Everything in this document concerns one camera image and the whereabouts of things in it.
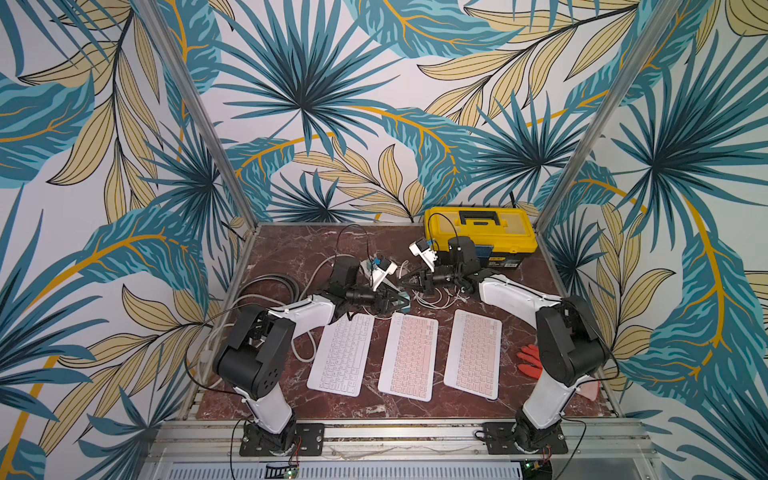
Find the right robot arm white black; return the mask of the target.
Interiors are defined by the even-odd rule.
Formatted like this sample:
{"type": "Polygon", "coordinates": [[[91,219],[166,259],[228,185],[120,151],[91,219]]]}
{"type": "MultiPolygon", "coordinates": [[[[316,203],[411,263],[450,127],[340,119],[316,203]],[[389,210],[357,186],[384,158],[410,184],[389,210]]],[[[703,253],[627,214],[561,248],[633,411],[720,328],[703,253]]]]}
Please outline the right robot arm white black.
{"type": "Polygon", "coordinates": [[[425,239],[409,245],[425,266],[400,284],[425,292],[452,284],[536,329],[542,373],[533,393],[516,415],[515,433],[540,438],[556,431],[561,414],[578,389],[599,382],[597,374],[611,358],[589,304],[581,297],[545,294],[481,265],[467,236],[449,240],[439,254],[425,239]]]}

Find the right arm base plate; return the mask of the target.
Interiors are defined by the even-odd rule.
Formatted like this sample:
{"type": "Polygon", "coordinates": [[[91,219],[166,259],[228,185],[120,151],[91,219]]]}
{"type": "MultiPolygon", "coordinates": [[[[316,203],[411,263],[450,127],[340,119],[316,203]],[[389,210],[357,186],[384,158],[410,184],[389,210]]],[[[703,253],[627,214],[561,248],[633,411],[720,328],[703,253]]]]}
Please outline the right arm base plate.
{"type": "Polygon", "coordinates": [[[486,422],[475,432],[490,455],[565,454],[569,451],[560,424],[535,429],[525,423],[486,422]]]}

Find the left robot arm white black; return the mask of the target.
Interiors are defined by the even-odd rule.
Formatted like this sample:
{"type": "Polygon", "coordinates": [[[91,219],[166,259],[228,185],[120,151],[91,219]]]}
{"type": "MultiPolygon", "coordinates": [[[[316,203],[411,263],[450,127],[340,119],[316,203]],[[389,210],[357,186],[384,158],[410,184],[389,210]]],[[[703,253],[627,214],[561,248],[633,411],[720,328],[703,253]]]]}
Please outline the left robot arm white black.
{"type": "Polygon", "coordinates": [[[264,432],[280,435],[295,422],[279,381],[292,341],[316,328],[328,333],[351,324],[371,331],[376,315],[409,305],[384,284],[396,264],[378,257],[364,267],[366,283],[357,281],[360,262],[337,258],[326,287],[306,299],[279,308],[244,307],[213,361],[213,371],[242,397],[264,432]]]}

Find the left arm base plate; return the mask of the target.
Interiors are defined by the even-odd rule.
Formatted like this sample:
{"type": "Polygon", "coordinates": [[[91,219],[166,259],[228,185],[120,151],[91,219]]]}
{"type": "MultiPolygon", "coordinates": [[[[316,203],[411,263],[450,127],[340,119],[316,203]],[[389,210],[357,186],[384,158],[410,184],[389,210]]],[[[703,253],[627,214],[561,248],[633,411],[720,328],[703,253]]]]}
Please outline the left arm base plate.
{"type": "Polygon", "coordinates": [[[274,434],[257,424],[244,427],[239,455],[243,457],[287,456],[298,452],[300,457],[322,454],[325,425],[322,423],[289,424],[282,433],[274,434]]]}

